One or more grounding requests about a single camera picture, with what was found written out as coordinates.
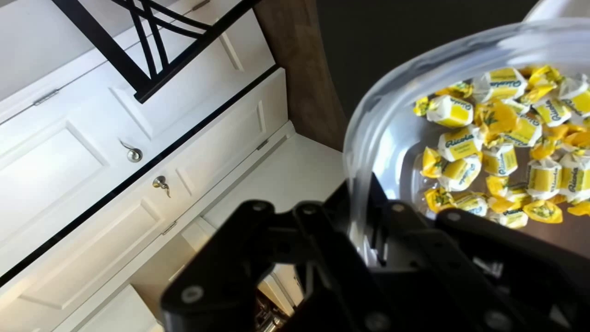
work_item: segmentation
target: black machine part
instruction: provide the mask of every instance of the black machine part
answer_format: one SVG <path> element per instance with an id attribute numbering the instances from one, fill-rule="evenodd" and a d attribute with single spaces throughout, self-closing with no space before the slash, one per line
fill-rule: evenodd
<path id="1" fill-rule="evenodd" d="M 368 267 L 349 242 L 349 194 L 275 214 L 248 201 L 163 295 L 165 328 L 255 330 L 259 282 L 297 267 L 305 301 L 279 330 L 590 330 L 590 262 L 463 210 L 432 221 L 373 184 Z"/>

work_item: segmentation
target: wooden floor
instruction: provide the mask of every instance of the wooden floor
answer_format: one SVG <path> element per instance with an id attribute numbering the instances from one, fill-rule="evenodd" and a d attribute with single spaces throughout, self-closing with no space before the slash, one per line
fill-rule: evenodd
<path id="1" fill-rule="evenodd" d="M 290 118 L 296 129 L 342 149 L 347 116 L 327 64 L 316 0 L 262 0 L 257 17 L 277 63 L 288 70 Z"/>

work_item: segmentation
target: candy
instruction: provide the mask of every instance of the candy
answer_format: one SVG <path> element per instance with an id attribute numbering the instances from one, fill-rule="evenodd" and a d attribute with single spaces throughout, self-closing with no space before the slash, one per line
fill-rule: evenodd
<path id="1" fill-rule="evenodd" d="M 449 85 L 447 88 L 443 90 L 438 90 L 438 96 L 456 96 L 456 98 L 462 98 L 462 100 L 467 100 L 474 94 L 474 87 L 467 81 L 458 81 L 454 85 Z"/>
<path id="2" fill-rule="evenodd" d="M 508 210 L 519 210 L 522 208 L 522 203 L 521 201 L 509 201 L 506 197 L 489 197 L 487 199 L 487 205 L 489 208 L 495 212 L 495 214 L 504 214 Z"/>
<path id="3" fill-rule="evenodd" d="M 561 74 L 552 66 L 535 66 L 530 72 L 528 92 L 521 98 L 522 103 L 533 105 L 548 98 L 559 87 Z"/>
<path id="4" fill-rule="evenodd" d="M 454 133 L 443 133 L 439 138 L 439 153 L 447 160 L 460 160 L 482 151 L 482 133 L 478 127 L 469 125 Z"/>
<path id="5" fill-rule="evenodd" d="M 443 173 L 443 162 L 441 153 L 427 146 L 423 153 L 423 177 L 439 179 Z"/>
<path id="6" fill-rule="evenodd" d="M 432 103 L 434 107 L 427 112 L 428 122 L 436 122 L 443 127 L 465 127 L 474 120 L 474 105 L 465 100 L 439 96 L 432 100 Z"/>
<path id="7" fill-rule="evenodd" d="M 548 127 L 557 127 L 572 118 L 570 107 L 559 100 L 543 100 L 535 103 L 533 109 Z"/>
<path id="8" fill-rule="evenodd" d="M 590 81 L 556 66 L 500 68 L 417 100 L 417 116 L 454 131 L 423 153 L 428 216 L 463 208 L 521 229 L 590 216 Z M 526 183 L 515 177 L 530 147 Z M 486 170 L 486 194 L 467 192 Z"/>
<path id="9" fill-rule="evenodd" d="M 445 166 L 441 175 L 441 186 L 449 192 L 467 190 L 482 171 L 482 160 L 478 155 L 454 160 Z"/>
<path id="10" fill-rule="evenodd" d="M 556 88 L 557 88 L 557 85 L 535 87 L 530 92 L 526 92 L 519 101 L 524 105 L 535 105 L 535 103 L 543 101 L 545 98 L 548 98 Z"/>
<path id="11" fill-rule="evenodd" d="M 414 103 L 414 114 L 415 116 L 427 116 L 427 112 L 432 109 L 432 100 L 428 96 L 423 96 L 419 98 L 415 103 Z"/>
<path id="12" fill-rule="evenodd" d="M 519 116 L 524 116 L 532 111 L 532 103 L 517 103 L 515 100 L 504 100 L 504 105 L 511 107 Z"/>
<path id="13" fill-rule="evenodd" d="M 491 133 L 511 133 L 519 125 L 519 112 L 504 101 L 491 101 L 484 109 L 484 123 Z"/>
<path id="14" fill-rule="evenodd" d="M 482 194 L 465 192 L 465 194 L 456 194 L 454 197 L 456 197 L 458 208 L 482 218 L 487 216 L 487 201 L 486 197 L 482 197 Z"/>
<path id="15" fill-rule="evenodd" d="M 537 116 L 519 118 L 517 129 L 508 133 L 506 138 L 515 142 L 517 147 L 533 147 L 543 135 L 543 123 Z"/>
<path id="16" fill-rule="evenodd" d="M 580 116 L 590 116 L 590 85 L 587 76 L 567 77 L 561 85 L 559 98 Z"/>
<path id="17" fill-rule="evenodd" d="M 487 72 L 474 81 L 474 98 L 487 100 L 515 100 L 528 88 L 528 81 L 515 68 L 500 68 Z"/>
<path id="18" fill-rule="evenodd" d="M 454 197 L 443 188 L 430 188 L 425 192 L 425 201 L 430 212 L 439 214 L 445 208 L 454 208 Z"/>
<path id="19" fill-rule="evenodd" d="M 522 206 L 528 201 L 530 194 L 526 188 L 509 188 L 509 192 L 504 197 Z"/>
<path id="20" fill-rule="evenodd" d="M 572 216 L 590 216 L 590 201 L 581 201 L 578 205 L 568 206 Z"/>
<path id="21" fill-rule="evenodd" d="M 513 144 L 500 144 L 497 147 L 484 149 L 484 170 L 491 175 L 511 175 L 517 171 L 517 151 Z"/>
<path id="22" fill-rule="evenodd" d="M 572 201 L 590 199 L 590 155 L 587 151 L 572 151 L 561 160 L 561 190 Z"/>
<path id="23" fill-rule="evenodd" d="M 557 149 L 557 138 L 543 136 L 541 142 L 532 149 L 532 159 L 545 160 L 550 159 Z"/>
<path id="24" fill-rule="evenodd" d="M 561 140 L 567 149 L 590 149 L 590 133 L 572 133 Z"/>
<path id="25" fill-rule="evenodd" d="M 533 199 L 552 199 L 559 192 L 561 164 L 554 159 L 532 160 L 528 177 L 528 194 Z"/>
<path id="26" fill-rule="evenodd" d="M 497 197 L 506 197 L 509 194 L 509 179 L 491 175 L 486 179 L 487 190 Z"/>
<path id="27" fill-rule="evenodd" d="M 504 227 L 509 227 L 509 229 L 522 229 L 530 221 L 528 214 L 521 208 L 519 210 L 506 210 L 502 214 L 493 212 L 491 219 L 504 225 Z"/>
<path id="28" fill-rule="evenodd" d="M 563 223 L 563 210 L 552 201 L 533 201 L 522 208 L 532 219 L 541 223 Z"/>

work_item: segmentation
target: white wall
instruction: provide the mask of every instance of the white wall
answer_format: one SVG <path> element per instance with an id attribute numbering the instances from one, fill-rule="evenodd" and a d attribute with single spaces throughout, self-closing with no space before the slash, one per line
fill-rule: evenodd
<path id="1" fill-rule="evenodd" d="M 132 28 L 111 0 L 80 0 L 111 35 Z M 0 100 L 93 50 L 52 0 L 0 0 Z"/>

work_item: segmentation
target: metal bar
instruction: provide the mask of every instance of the metal bar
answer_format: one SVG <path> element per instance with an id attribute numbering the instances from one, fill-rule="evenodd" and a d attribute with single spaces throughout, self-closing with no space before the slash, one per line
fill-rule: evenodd
<path id="1" fill-rule="evenodd" d="M 115 4 L 119 4 L 119 5 L 130 9 L 130 4 L 124 2 L 124 0 L 111 0 L 111 2 L 115 2 Z M 179 35 L 187 35 L 187 37 L 192 37 L 192 39 L 200 39 L 200 37 L 203 35 L 203 33 L 196 33 L 196 31 L 191 31 L 191 29 L 178 28 L 178 26 L 174 26 L 174 24 L 170 24 L 170 22 L 167 22 L 167 20 L 161 20 L 161 18 L 157 18 L 157 17 L 154 17 L 154 20 L 155 20 L 159 26 L 163 26 L 163 28 L 167 28 L 167 29 L 170 29 L 170 31 L 176 31 L 176 33 L 179 33 Z"/>
<path id="2" fill-rule="evenodd" d="M 152 87 L 146 72 L 113 40 L 78 0 L 54 0 L 54 4 L 80 28 L 80 31 L 124 74 L 135 90 Z"/>
<path id="3" fill-rule="evenodd" d="M 209 44 L 213 44 L 227 28 L 231 28 L 259 0 L 242 0 L 227 15 L 224 15 L 198 42 L 191 44 L 178 59 L 174 59 L 154 81 L 150 88 L 137 88 L 135 98 L 144 103 L 161 90 L 178 72 L 194 61 Z"/>
<path id="4" fill-rule="evenodd" d="M 148 37 L 146 37 L 146 29 L 144 29 L 141 15 L 139 15 L 139 7 L 135 7 L 133 0 L 124 0 L 124 2 L 130 4 L 128 9 L 130 9 L 130 15 L 133 18 L 137 35 L 141 37 L 141 44 L 143 44 L 143 50 L 144 50 L 144 57 L 146 57 L 146 63 L 148 63 L 150 76 L 155 77 L 157 72 L 155 72 L 155 64 L 154 64 L 154 55 L 152 55 L 152 48 L 150 48 L 150 42 L 148 42 Z"/>
<path id="5" fill-rule="evenodd" d="M 200 28 L 200 29 L 209 29 L 211 28 L 209 24 L 203 24 L 203 22 L 192 20 L 189 17 L 183 17 L 183 15 L 179 15 L 176 11 L 170 11 L 168 7 L 165 7 L 165 5 L 157 4 L 157 2 L 152 2 L 152 7 L 161 11 L 163 15 L 168 15 L 168 17 L 183 22 L 183 24 L 189 24 L 189 26 L 194 26 L 194 28 Z"/>
<path id="6" fill-rule="evenodd" d="M 155 17 L 154 17 L 152 7 L 150 7 L 152 4 L 154 4 L 152 0 L 143 0 L 144 11 L 146 11 L 146 18 L 148 18 L 150 29 L 154 33 L 154 40 L 155 40 L 155 46 L 157 46 L 159 55 L 161 55 L 163 68 L 167 68 L 168 55 L 167 55 L 167 48 L 165 48 L 165 40 L 163 40 L 161 29 L 157 28 L 157 24 L 154 20 Z"/>

